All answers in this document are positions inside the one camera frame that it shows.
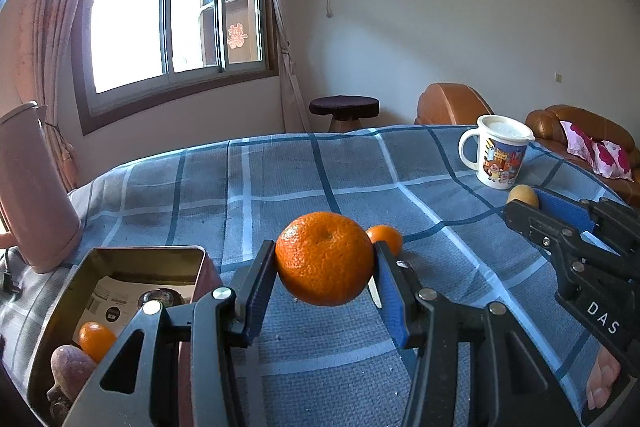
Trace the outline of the person's hand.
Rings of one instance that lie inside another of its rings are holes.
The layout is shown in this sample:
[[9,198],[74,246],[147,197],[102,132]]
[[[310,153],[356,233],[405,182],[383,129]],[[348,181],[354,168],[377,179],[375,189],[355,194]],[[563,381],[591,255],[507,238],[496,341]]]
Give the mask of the person's hand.
[[606,406],[618,375],[620,362],[605,347],[601,347],[586,386],[587,407],[590,411]]

